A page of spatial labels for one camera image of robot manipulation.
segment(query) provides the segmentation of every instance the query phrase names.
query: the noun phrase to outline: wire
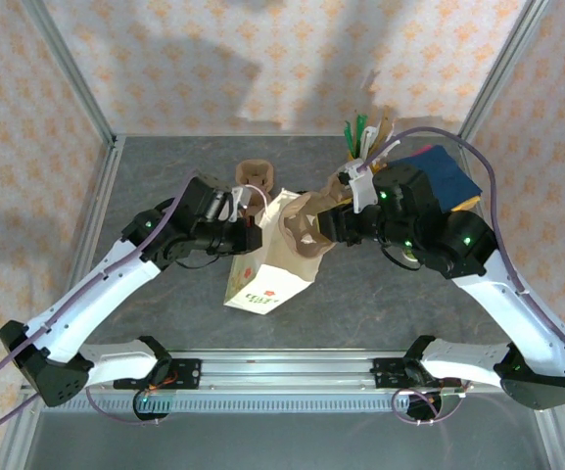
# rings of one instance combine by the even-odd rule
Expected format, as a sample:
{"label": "wire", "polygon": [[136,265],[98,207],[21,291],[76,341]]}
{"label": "wire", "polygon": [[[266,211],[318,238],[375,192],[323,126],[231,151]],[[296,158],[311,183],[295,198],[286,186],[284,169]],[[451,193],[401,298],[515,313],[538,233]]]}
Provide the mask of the wire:
{"label": "wire", "polygon": [[[430,409],[434,413],[435,418],[429,419],[427,421],[422,421],[420,419],[412,420],[412,419],[404,418],[403,415],[401,414],[401,412],[398,411],[398,409],[396,407],[396,400],[398,399],[398,396],[400,394],[402,394],[403,392],[408,392],[411,395],[415,395],[416,397],[419,397],[423,401],[425,401],[428,404],[428,406],[430,406]],[[422,424],[432,425],[432,424],[435,424],[435,423],[441,423],[442,421],[445,421],[446,419],[451,417],[456,412],[456,410],[462,405],[463,402],[464,402],[464,399],[460,399],[452,411],[450,411],[445,416],[439,416],[441,413],[439,411],[437,411],[437,408],[432,404],[432,402],[425,395],[423,395],[421,392],[418,392],[418,391],[413,390],[413,389],[398,389],[398,390],[396,390],[396,392],[391,397],[391,409],[393,410],[393,413],[395,414],[397,419],[399,421],[401,421],[402,423],[414,424],[415,426],[419,426],[419,425],[422,425]]]}
{"label": "wire", "polygon": [[394,265],[401,267],[402,269],[405,269],[407,271],[418,271],[419,269],[421,269],[421,263],[419,263],[419,265],[417,267],[412,267],[412,266],[406,266],[403,262],[395,259],[393,257],[393,255],[391,255],[388,251],[387,248],[389,248],[389,245],[382,245],[380,247],[380,251],[382,252],[382,254],[387,257],[387,259],[392,262]]}
{"label": "wire", "polygon": [[147,390],[153,391],[159,389],[164,385],[172,384],[177,379],[178,379],[177,372],[173,371],[173,373],[169,377],[165,378],[159,385],[149,385],[149,387],[147,387]]}
{"label": "wire", "polygon": [[[127,424],[129,426],[147,426],[148,424],[150,424],[147,421],[131,421],[129,419],[119,418],[118,416],[114,416],[113,414],[111,414],[107,411],[104,411],[102,408],[99,407],[97,402],[90,395],[90,389],[88,387],[86,388],[86,399],[88,400],[88,402],[90,403],[90,405],[93,407],[93,409],[95,411],[97,411],[102,416],[107,417],[108,419],[116,421],[117,423]],[[157,419],[154,424],[158,425],[161,421],[163,421],[163,419]]]}
{"label": "wire", "polygon": [[221,255],[217,255],[215,258],[213,258],[212,260],[208,261],[205,264],[202,264],[201,266],[189,266],[188,264],[184,264],[183,262],[180,261],[176,261],[175,264],[177,264],[180,267],[183,267],[184,269],[201,269],[203,267],[210,266],[214,262],[217,262],[219,258],[221,258]]}
{"label": "wire", "polygon": [[[124,264],[126,264],[130,260],[140,256],[142,251],[147,246],[149,246],[149,244],[154,241],[154,239],[158,236],[158,234],[161,232],[161,230],[163,230],[163,228],[165,228],[169,219],[173,216],[173,213],[177,209],[177,205],[180,202],[180,200],[182,199],[182,196],[184,196],[184,193],[186,192],[186,188],[188,187],[191,180],[193,178],[195,178],[196,176],[197,176],[197,170],[195,170],[195,169],[192,169],[188,173],[186,173],[186,176],[182,180],[182,184],[178,187],[177,191],[175,192],[175,196],[173,197],[173,201],[172,201],[171,205],[169,206],[169,208],[167,209],[167,211],[165,212],[165,215],[163,216],[163,218],[161,219],[159,224],[156,226],[156,228],[152,231],[152,233],[150,233],[147,236],[147,238],[145,240],[143,240],[143,242],[138,247],[136,247],[136,249],[132,250],[132,252],[130,252],[128,255],[125,255],[123,258],[121,258],[121,259],[115,261],[114,263],[112,263],[111,265],[107,266],[104,269],[103,272],[100,272],[97,275],[95,275],[93,278],[89,279],[84,285],[82,285],[77,291],[75,291],[60,306],[60,308],[58,308],[54,312],[54,314],[45,322],[45,324],[43,326],[38,328],[33,334],[31,334],[27,339],[25,339],[18,346],[16,346],[12,351],[10,351],[2,360],[0,360],[0,371],[9,362],[12,362],[12,360],[15,357],[17,357],[17,355],[20,352],[22,352],[26,347],[33,344],[38,338],[40,338],[43,334],[45,334],[52,327],[52,325],[54,325],[54,323],[56,323],[58,321],[58,319],[60,319],[69,310],[69,308],[71,308],[71,306],[75,302],[77,302],[84,294],[86,294],[86,292],[88,292],[90,289],[92,289],[94,286],[96,286],[99,282],[101,282],[103,279],[105,279],[107,275],[109,275],[112,272],[114,272],[115,270],[119,269],[121,266],[123,266]],[[90,394],[88,393],[88,389],[86,389],[86,390],[87,390],[86,395],[88,397],[90,397]],[[15,409],[13,409],[10,413],[8,413],[5,416],[3,416],[2,418],[0,418],[0,426],[3,423],[5,423],[6,421],[8,421],[10,418],[12,418],[13,416],[15,416],[16,414],[21,412],[30,403],[30,401],[35,400],[36,397],[38,397],[38,395],[33,396],[31,399],[25,401],[24,403],[22,403],[21,405],[17,406]]]}
{"label": "wire", "polygon": [[246,184],[245,185],[246,188],[251,188],[251,189],[256,189],[260,196],[262,197],[262,201],[264,202],[264,211],[266,212],[267,209],[269,209],[269,203],[266,201],[266,196],[264,195],[264,193],[262,192],[262,190],[256,186],[254,186],[253,184]]}
{"label": "wire", "polygon": [[10,418],[12,418],[13,416],[15,416],[16,414],[20,413],[26,406],[28,406],[29,404],[33,403],[36,399],[38,398],[38,394],[34,394],[32,395],[30,398],[26,399],[24,402],[22,402],[19,406],[17,406],[15,409],[13,409],[12,411],[10,411],[8,414],[2,416],[0,418],[0,426],[2,424],[4,424],[6,421],[8,421]]}
{"label": "wire", "polygon": [[388,139],[384,144],[382,144],[382,146],[380,146],[380,148],[374,151],[373,154],[367,158],[365,163],[362,164],[358,168],[358,170],[361,171],[367,169],[368,166],[371,165],[371,162],[373,162],[384,149],[388,148],[396,140],[401,140],[404,137],[417,132],[433,132],[435,134],[440,134],[443,135],[444,137],[447,137],[448,139],[453,140],[454,142],[456,142],[457,144],[461,145],[469,152],[471,152],[474,155],[474,157],[476,157],[480,161],[480,163],[485,167],[485,170],[489,175],[489,182],[491,185],[491,224],[495,233],[495,238],[497,240],[497,248],[499,250],[499,254],[504,263],[504,266],[506,267],[508,276],[510,277],[509,280],[513,281],[515,287],[517,288],[517,292],[520,295],[520,298],[523,299],[524,302],[531,308],[535,316],[549,330],[551,330],[565,345],[565,333],[563,333],[563,331],[558,326],[556,326],[556,324],[543,311],[543,309],[537,303],[537,301],[535,301],[535,299],[530,295],[530,293],[522,283],[519,275],[517,274],[517,270],[515,269],[515,266],[510,260],[508,251],[506,250],[506,246],[504,244],[503,237],[501,235],[501,231],[499,229],[499,222],[497,221],[497,184],[495,182],[495,172],[491,163],[487,160],[487,158],[484,155],[482,155],[482,153],[478,149],[476,149],[473,145],[471,145],[466,140],[446,130],[439,129],[437,127],[431,127],[431,126],[412,127]]}

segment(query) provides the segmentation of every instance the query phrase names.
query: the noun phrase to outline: white paper bag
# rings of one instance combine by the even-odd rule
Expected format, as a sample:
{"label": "white paper bag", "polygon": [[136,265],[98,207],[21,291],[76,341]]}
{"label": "white paper bag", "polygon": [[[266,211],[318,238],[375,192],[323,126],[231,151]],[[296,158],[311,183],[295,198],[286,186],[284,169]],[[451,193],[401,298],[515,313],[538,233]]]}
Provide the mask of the white paper bag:
{"label": "white paper bag", "polygon": [[[268,209],[259,213],[257,224],[262,229],[262,247],[234,257],[225,291],[225,306],[265,315],[314,282],[329,243],[327,249],[308,256],[292,248],[295,241],[289,241],[291,232],[284,229],[280,214],[298,198],[300,195],[283,189]],[[316,242],[305,236],[301,243],[308,246]]]}

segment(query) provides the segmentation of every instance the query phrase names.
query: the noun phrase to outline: blue book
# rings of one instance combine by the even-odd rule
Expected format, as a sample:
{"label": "blue book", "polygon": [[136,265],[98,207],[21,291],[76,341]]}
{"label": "blue book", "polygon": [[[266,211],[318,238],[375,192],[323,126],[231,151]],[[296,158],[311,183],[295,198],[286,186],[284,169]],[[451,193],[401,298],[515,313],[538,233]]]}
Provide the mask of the blue book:
{"label": "blue book", "polygon": [[388,163],[389,166],[397,164],[413,165],[428,175],[432,191],[439,200],[443,212],[449,212],[465,201],[482,194],[478,185],[460,169],[441,145],[435,145],[412,157]]}

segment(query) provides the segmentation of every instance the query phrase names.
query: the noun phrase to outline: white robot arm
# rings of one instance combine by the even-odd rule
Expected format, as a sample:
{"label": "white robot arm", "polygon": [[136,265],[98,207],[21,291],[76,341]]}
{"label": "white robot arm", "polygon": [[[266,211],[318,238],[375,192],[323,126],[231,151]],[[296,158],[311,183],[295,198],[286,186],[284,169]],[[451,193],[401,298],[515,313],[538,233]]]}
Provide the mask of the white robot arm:
{"label": "white robot arm", "polygon": [[534,409],[565,403],[565,339],[554,331],[565,337],[565,324],[518,273],[520,283],[511,277],[490,227],[470,211],[442,213],[427,176],[412,165],[392,165],[371,177],[370,171],[360,170],[363,164],[357,160],[340,168],[341,182],[349,184],[354,202],[360,204],[322,212],[321,233],[348,245],[371,239],[383,250],[410,250],[422,264],[473,297],[511,340],[478,346],[426,336],[413,344],[407,358],[435,379],[502,387]]}
{"label": "white robot arm", "polygon": [[[424,377],[456,378],[502,387],[534,409],[565,403],[565,342],[525,302],[490,227],[469,211],[442,213],[427,176],[410,165],[383,168],[372,177],[359,165],[354,161],[341,168],[342,182],[350,185],[354,199],[318,215],[321,233],[348,245],[372,239],[383,249],[410,249],[425,266],[471,295],[511,339],[510,344],[478,346],[420,337],[404,357],[410,383],[423,386]],[[218,256],[259,248],[259,228],[251,219],[237,217],[247,201],[245,188],[230,189],[201,175],[193,178],[166,227],[140,254],[137,250],[171,200],[137,214],[95,269],[61,300],[26,325],[10,321],[0,330],[9,351],[46,330],[15,363],[47,405],[70,400],[93,384],[128,378],[157,385],[165,378],[170,355],[151,337],[123,345],[84,342],[131,293],[190,251]],[[530,295],[565,335],[565,324]]]}
{"label": "white robot arm", "polygon": [[117,379],[161,383],[171,357],[154,338],[105,346],[84,342],[134,291],[191,251],[219,257],[261,246],[254,219],[238,216],[250,200],[249,189],[229,188],[202,174],[188,181],[177,201],[137,214],[108,254],[59,301],[26,325],[11,320],[0,329],[8,351],[38,335],[15,364],[48,406]]}

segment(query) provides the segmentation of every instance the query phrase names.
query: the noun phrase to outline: paper bag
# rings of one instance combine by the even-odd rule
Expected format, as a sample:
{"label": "paper bag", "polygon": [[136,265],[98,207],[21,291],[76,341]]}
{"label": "paper bag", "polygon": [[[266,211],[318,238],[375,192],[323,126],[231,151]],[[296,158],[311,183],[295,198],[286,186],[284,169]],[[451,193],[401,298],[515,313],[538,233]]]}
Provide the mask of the paper bag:
{"label": "paper bag", "polygon": [[234,257],[225,306],[264,315],[314,282],[323,254],[333,244],[318,234],[309,215],[316,209],[308,204],[310,194],[317,193],[300,196],[283,189],[259,213],[262,247]]}

